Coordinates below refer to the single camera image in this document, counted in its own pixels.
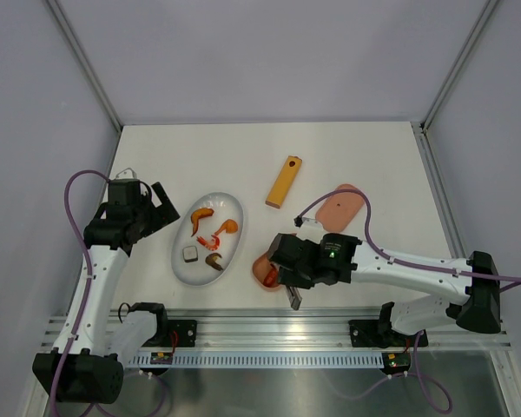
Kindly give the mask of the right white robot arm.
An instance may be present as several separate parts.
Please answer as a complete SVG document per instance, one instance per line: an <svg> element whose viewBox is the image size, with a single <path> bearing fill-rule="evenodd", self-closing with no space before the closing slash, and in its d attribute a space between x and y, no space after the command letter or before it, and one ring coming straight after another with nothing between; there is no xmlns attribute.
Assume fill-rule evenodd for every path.
<svg viewBox="0 0 521 417"><path fill-rule="evenodd" d="M312 242L279 234L267 258L278 268L278 282L289 288L364 282L422 293L417 300L383 304L376 319L350 320L355 348L427 346L427 330L448 324L477 334L501 330L500 285L487 253L407 261L355 236L331 233Z"/></svg>

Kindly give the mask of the pink lunch box lid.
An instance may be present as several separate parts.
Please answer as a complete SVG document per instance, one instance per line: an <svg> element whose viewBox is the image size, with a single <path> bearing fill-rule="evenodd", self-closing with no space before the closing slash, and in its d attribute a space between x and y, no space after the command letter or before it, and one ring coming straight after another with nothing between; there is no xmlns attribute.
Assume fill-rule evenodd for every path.
<svg viewBox="0 0 521 417"><path fill-rule="evenodd" d="M340 184L336 191L356 189L352 184ZM363 198L355 193L338 193L328 197L318 209L315 219L329 233L341 233L364 207Z"/></svg>

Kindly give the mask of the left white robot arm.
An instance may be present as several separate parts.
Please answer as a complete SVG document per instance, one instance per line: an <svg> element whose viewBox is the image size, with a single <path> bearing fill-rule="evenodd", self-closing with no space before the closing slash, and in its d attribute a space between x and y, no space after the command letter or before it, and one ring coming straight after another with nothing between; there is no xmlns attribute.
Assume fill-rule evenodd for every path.
<svg viewBox="0 0 521 417"><path fill-rule="evenodd" d="M124 369L147 343L173 337L161 303L137 302L112 336L106 329L115 289L133 247L180 217L163 186L138 179L109 181L107 199L79 235L83 268L64 328L32 370L52 400L111 404Z"/></svg>

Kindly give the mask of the red sausage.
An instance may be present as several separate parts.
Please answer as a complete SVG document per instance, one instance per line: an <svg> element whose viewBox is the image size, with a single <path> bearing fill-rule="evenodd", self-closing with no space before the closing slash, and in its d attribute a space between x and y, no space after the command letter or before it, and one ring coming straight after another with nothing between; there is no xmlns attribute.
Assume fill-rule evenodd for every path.
<svg viewBox="0 0 521 417"><path fill-rule="evenodd" d="M278 273L279 271L276 268L272 268L268 274L265 276L262 285L266 288L276 288L279 286L278 283Z"/></svg>

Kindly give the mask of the metal food tongs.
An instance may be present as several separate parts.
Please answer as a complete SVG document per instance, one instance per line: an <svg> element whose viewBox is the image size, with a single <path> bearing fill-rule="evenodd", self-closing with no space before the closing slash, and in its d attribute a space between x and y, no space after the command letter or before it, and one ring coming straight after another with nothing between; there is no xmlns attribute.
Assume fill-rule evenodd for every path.
<svg viewBox="0 0 521 417"><path fill-rule="evenodd" d="M286 294L290 308L294 311L299 311L302 303L300 291L296 287L286 286Z"/></svg>

